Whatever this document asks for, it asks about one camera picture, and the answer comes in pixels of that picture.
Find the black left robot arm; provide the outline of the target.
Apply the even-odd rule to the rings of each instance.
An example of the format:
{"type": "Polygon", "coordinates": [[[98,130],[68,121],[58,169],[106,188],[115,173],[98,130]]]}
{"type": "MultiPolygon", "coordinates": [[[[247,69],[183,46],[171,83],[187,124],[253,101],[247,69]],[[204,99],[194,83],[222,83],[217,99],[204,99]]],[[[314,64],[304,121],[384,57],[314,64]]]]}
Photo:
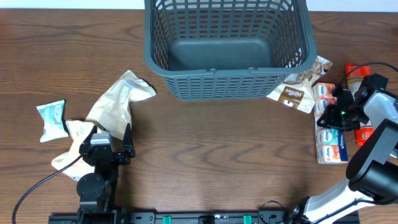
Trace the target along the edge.
{"type": "Polygon", "coordinates": [[[94,126],[79,148],[83,161],[94,168],[77,183],[80,197],[77,223],[125,224],[130,222],[126,209],[117,206],[116,189],[119,167],[129,165],[136,156],[131,139],[131,125],[127,124],[121,152],[113,151],[110,133],[99,133],[94,126]]]}

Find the dried mushroom pouch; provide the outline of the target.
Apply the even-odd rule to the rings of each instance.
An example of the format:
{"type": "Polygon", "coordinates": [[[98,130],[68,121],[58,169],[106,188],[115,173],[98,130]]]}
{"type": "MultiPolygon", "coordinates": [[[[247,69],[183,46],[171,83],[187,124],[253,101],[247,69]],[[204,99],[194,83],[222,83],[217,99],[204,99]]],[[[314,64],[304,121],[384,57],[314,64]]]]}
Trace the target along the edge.
{"type": "Polygon", "coordinates": [[[267,97],[285,106],[310,113],[315,105],[312,86],[330,70],[332,65],[331,61],[317,56],[309,69],[289,75],[267,97]]]}

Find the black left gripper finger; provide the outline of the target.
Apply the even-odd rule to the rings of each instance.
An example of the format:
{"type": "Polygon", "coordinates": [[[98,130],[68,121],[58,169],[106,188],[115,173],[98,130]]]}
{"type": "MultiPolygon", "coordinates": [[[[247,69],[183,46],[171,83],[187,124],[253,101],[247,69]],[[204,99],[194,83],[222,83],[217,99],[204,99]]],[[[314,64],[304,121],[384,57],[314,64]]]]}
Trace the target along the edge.
{"type": "Polygon", "coordinates": [[[128,153],[134,152],[134,145],[133,145],[132,139],[131,139],[131,125],[129,123],[126,125],[126,129],[125,129],[124,137],[123,137],[123,141],[122,141],[122,146],[123,146],[124,152],[128,152],[128,153]]]}
{"type": "Polygon", "coordinates": [[[94,134],[96,134],[98,131],[98,128],[96,125],[94,125],[91,129],[91,131],[89,132],[89,134],[87,135],[87,137],[85,138],[85,140],[83,141],[83,144],[89,144],[91,141],[91,138],[94,134]]]}

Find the Kleenex tissue multipack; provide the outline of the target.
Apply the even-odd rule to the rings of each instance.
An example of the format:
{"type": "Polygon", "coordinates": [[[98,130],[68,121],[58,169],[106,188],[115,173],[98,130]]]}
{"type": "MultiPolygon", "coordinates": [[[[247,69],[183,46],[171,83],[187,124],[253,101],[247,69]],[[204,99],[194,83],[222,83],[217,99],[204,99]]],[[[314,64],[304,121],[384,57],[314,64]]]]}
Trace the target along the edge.
{"type": "MultiPolygon", "coordinates": [[[[315,98],[314,118],[318,121],[329,105],[336,105],[336,98],[332,96],[335,85],[331,83],[317,83],[313,88],[315,98]]],[[[317,161],[319,164],[342,164],[348,162],[343,132],[335,128],[323,128],[315,124],[315,144],[317,161]]]]}

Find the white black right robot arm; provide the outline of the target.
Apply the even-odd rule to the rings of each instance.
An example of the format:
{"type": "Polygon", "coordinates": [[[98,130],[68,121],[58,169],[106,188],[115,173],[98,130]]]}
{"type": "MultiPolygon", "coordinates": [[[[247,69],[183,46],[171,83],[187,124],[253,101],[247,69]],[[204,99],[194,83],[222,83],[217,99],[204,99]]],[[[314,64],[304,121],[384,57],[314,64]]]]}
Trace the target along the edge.
{"type": "Polygon", "coordinates": [[[289,217],[291,223],[334,223],[355,211],[397,203],[397,96],[386,91],[388,79],[364,77],[356,93],[336,87],[317,124],[344,131],[371,123],[374,132],[348,162],[346,177],[326,192],[305,198],[289,217]]]}

